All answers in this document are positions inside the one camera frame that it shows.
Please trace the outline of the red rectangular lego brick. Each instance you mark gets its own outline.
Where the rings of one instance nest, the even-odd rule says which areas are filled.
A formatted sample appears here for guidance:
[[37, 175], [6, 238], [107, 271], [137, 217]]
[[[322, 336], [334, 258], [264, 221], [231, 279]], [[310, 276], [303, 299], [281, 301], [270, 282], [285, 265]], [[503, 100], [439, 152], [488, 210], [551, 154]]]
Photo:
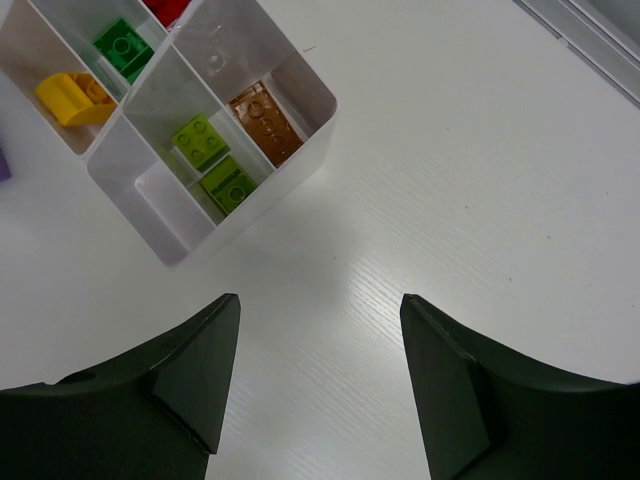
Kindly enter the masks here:
[[191, 3], [190, 0], [143, 0], [158, 21], [170, 30]]

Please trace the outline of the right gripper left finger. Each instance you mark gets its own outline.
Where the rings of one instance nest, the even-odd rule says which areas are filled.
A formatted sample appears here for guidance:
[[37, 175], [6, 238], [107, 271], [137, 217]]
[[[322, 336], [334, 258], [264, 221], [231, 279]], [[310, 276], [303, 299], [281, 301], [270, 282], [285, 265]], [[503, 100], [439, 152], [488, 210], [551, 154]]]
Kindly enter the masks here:
[[1, 392], [4, 479], [203, 479], [218, 451], [241, 318], [224, 294], [55, 384]]

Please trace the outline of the dark green square lego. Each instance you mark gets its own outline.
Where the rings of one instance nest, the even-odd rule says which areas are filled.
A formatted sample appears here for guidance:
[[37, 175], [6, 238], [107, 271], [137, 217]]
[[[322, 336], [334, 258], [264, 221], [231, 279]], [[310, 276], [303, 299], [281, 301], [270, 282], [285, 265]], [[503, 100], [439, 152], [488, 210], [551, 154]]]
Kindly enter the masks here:
[[93, 45], [130, 85], [154, 54], [151, 46], [124, 18], [99, 34]]

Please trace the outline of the yellow lego brick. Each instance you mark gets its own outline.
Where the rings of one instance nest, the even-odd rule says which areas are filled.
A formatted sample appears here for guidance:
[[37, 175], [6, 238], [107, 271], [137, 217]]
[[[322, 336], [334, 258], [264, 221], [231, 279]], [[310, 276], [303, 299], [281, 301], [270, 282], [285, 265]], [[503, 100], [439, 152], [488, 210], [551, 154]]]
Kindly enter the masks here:
[[85, 72], [54, 74], [35, 93], [63, 127], [103, 125], [117, 106], [93, 75]]

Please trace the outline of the purple arch lego with red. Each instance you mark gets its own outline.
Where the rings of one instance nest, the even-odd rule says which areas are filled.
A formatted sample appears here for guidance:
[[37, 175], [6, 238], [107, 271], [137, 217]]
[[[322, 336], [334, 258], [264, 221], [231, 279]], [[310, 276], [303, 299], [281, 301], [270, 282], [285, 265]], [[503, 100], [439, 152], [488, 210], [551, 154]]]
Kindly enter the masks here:
[[6, 155], [2, 148], [0, 148], [0, 181], [4, 182], [12, 178], [11, 169]]

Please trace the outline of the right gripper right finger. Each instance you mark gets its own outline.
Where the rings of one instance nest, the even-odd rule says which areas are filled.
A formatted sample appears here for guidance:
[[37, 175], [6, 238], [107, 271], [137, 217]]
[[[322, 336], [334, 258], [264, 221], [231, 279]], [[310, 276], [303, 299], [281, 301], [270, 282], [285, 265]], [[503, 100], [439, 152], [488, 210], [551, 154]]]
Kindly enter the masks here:
[[535, 360], [415, 294], [400, 322], [431, 478], [638, 478], [638, 384]]

